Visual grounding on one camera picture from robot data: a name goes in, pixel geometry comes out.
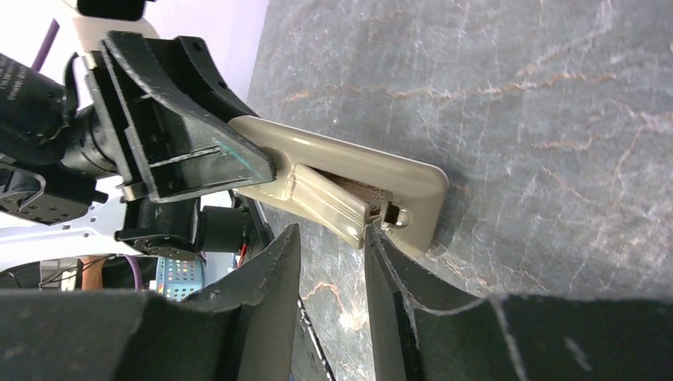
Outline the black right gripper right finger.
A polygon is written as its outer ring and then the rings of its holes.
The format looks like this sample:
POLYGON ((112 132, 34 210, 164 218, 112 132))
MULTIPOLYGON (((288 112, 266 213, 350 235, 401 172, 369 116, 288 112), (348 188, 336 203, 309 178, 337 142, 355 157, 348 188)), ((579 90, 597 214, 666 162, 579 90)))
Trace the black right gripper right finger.
POLYGON ((468 294, 371 228, 364 268, 379 380, 669 380, 669 295, 468 294))

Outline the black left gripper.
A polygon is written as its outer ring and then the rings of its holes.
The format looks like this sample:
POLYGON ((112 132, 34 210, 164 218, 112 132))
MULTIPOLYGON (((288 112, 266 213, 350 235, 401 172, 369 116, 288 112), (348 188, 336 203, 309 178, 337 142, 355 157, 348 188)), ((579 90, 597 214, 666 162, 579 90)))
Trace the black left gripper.
POLYGON ((97 183, 114 176, 126 198, 153 202, 275 179, 272 158, 231 127, 257 113, 203 39, 113 31, 84 60, 92 104, 75 115, 63 158, 63 179, 81 198, 106 200, 97 183))

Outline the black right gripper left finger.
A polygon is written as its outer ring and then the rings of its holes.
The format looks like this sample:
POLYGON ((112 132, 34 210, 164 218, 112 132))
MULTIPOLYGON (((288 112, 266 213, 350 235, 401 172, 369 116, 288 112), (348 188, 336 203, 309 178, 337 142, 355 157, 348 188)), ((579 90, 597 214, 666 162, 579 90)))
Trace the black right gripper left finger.
POLYGON ((152 292, 4 291, 4 380, 287 380, 301 238, 288 225, 182 302, 152 292))

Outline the white remote control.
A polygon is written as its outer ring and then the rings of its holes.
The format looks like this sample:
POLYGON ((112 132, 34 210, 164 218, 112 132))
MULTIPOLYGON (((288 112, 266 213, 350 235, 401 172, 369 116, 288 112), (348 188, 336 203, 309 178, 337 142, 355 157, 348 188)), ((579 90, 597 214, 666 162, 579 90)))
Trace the white remote control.
POLYGON ((236 117, 230 125, 276 166, 274 181, 240 187, 239 194, 284 210, 291 171, 303 164, 366 202, 366 228, 379 222, 404 254, 418 258, 430 249, 448 191, 441 168, 258 117, 236 117))

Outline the beige battery cover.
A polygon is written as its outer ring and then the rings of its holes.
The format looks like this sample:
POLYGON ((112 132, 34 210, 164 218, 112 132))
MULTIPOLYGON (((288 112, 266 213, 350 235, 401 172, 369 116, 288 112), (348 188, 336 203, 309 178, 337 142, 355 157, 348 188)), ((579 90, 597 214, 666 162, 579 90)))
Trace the beige battery cover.
POLYGON ((326 227, 352 247, 363 247, 370 206, 303 164, 290 175, 290 197, 284 210, 326 227))

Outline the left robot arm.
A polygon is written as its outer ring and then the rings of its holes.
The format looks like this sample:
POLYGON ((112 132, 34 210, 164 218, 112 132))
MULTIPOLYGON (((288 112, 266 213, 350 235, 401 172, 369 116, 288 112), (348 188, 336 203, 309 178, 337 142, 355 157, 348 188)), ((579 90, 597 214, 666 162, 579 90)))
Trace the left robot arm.
POLYGON ((1 210, 46 225, 67 256, 233 252, 244 212, 206 194, 269 183, 269 155, 233 128, 251 110, 197 37, 165 40, 143 1, 66 1, 93 103, 1 58, 1 210))

